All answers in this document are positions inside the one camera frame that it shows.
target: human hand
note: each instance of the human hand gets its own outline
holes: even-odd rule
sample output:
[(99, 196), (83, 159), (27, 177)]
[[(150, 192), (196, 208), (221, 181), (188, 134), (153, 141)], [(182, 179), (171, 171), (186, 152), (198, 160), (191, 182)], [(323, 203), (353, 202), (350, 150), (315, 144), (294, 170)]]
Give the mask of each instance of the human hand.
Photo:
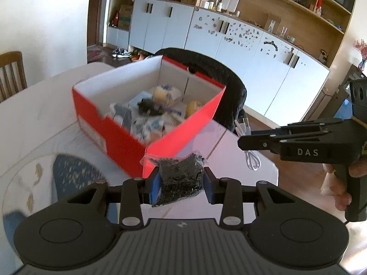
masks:
[[(326, 177), (321, 186), (322, 195), (334, 197), (335, 207), (339, 211), (345, 211), (352, 202), (352, 196), (346, 192), (343, 182), (334, 175), (334, 168), (331, 164), (323, 164)], [(367, 174), (367, 159), (359, 160), (349, 167), (349, 174), (359, 178)]]

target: chair backrest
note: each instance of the chair backrest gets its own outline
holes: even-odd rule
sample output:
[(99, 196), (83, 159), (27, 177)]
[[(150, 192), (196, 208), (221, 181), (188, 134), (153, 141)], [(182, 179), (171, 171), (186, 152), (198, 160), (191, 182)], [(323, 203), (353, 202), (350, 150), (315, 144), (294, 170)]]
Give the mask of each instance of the chair backrest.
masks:
[(0, 102), (27, 88), (21, 52), (0, 55)]

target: screw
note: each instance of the screw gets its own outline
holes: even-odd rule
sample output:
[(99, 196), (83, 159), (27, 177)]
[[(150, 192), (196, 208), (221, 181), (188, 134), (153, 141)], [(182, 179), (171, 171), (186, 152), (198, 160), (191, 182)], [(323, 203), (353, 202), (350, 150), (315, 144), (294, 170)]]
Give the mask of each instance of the screw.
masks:
[(140, 219), (137, 217), (125, 217), (122, 220), (122, 224), (125, 226), (137, 226), (140, 223)]
[(227, 216), (223, 219), (223, 223), (228, 226), (237, 226), (241, 223), (241, 219), (236, 216)]

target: cardboard box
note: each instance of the cardboard box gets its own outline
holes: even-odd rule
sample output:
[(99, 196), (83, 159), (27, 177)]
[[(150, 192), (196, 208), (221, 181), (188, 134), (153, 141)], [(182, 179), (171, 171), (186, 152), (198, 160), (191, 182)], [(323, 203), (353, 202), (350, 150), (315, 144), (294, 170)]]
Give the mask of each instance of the cardboard box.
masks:
[[(183, 92), (183, 103), (204, 106), (148, 147), (106, 116), (111, 103), (126, 103), (142, 91), (170, 84)], [(167, 57), (155, 56), (96, 75), (74, 85), (74, 106), (80, 128), (131, 177), (148, 177), (154, 165), (145, 154), (174, 157), (212, 120), (225, 86)]]
[(133, 6), (121, 5), (119, 14), (119, 28), (130, 29), (131, 16), (133, 14)]

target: black chair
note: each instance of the black chair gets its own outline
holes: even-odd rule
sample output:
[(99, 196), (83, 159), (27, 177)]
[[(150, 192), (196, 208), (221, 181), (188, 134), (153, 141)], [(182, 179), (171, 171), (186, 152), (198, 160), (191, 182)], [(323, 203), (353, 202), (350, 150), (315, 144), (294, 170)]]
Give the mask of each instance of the black chair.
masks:
[(240, 78), (228, 67), (208, 56), (178, 48), (161, 49), (154, 54), (163, 55), (188, 66), (191, 73), (200, 72), (227, 86), (214, 115), (214, 120), (234, 131), (234, 120), (244, 117), (247, 91)]

